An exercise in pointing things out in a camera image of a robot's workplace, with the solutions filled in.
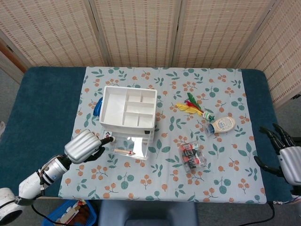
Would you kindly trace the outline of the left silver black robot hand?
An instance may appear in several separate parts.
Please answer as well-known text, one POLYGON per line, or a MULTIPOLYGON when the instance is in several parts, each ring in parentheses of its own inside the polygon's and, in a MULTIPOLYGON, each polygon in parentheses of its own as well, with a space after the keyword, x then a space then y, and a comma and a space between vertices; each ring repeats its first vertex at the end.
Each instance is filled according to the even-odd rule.
POLYGON ((64 154, 74 164, 97 160, 105 151, 104 145, 115 142, 115 137, 99 139, 86 129, 64 146, 64 154))

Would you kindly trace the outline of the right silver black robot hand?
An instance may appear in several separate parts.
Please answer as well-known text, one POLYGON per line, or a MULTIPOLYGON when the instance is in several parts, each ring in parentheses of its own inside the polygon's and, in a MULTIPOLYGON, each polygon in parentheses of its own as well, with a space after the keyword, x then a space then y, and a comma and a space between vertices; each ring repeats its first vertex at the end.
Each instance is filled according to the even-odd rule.
POLYGON ((260 132, 268 136, 279 160, 279 168, 273 168, 263 163, 258 156, 254 157, 257 165, 270 174, 282 177, 292 186, 301 185, 301 147, 279 125, 273 124, 276 133, 260 127, 260 132))

